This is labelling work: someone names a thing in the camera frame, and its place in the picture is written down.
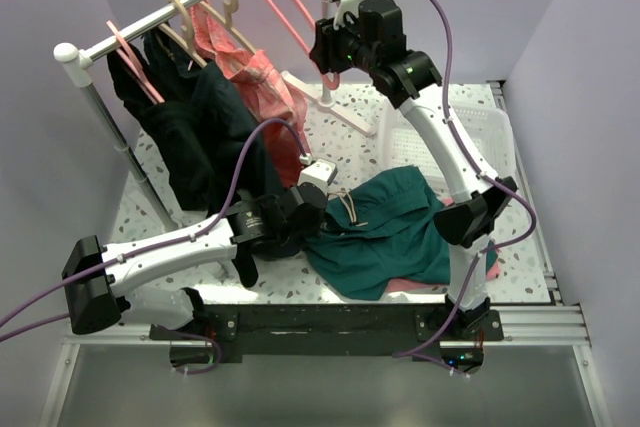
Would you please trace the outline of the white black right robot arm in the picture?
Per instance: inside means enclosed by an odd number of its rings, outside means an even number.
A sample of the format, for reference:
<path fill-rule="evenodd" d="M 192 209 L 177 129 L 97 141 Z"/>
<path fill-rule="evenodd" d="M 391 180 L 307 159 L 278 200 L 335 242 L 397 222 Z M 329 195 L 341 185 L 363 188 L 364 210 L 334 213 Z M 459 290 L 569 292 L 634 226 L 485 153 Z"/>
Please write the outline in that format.
<path fill-rule="evenodd" d="M 425 142 L 452 197 L 433 220 L 450 253 L 445 326 L 452 337 L 469 339 L 490 309 L 485 249 L 516 183 L 500 177 L 479 153 L 447 101 L 427 99 L 427 88 L 442 77 L 426 53 L 408 48 L 402 11 L 393 0 L 330 2 L 337 10 L 316 22 L 309 57 L 323 74 L 351 68 L 366 73 Z"/>

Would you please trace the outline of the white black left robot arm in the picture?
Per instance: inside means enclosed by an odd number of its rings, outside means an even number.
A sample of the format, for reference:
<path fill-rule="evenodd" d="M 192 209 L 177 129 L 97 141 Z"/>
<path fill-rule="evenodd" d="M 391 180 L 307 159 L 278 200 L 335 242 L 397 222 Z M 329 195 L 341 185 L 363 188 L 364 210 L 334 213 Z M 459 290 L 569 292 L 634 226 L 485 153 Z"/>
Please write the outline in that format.
<path fill-rule="evenodd" d="M 141 323 L 200 337 L 207 327 L 200 295 L 192 288 L 167 291 L 157 281 L 203 264 L 230 263 L 242 285 L 252 287 L 258 280 L 254 257 L 295 255 L 303 238 L 318 232 L 327 203 L 326 188 L 303 182 L 281 196 L 240 201 L 198 224 L 141 241 L 78 240 L 62 271 L 72 332 Z"/>

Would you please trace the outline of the green shorts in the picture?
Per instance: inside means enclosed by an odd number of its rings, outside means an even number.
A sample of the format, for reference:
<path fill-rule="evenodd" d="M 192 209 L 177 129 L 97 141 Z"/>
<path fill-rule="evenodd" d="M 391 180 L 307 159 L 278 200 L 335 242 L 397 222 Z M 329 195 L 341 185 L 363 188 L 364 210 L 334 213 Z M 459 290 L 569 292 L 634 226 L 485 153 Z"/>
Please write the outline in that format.
<path fill-rule="evenodd" d="M 449 245 L 432 220 L 443 203 L 415 166 L 385 170 L 329 201 L 309 263 L 340 295 L 377 301 L 394 279 L 446 285 Z"/>

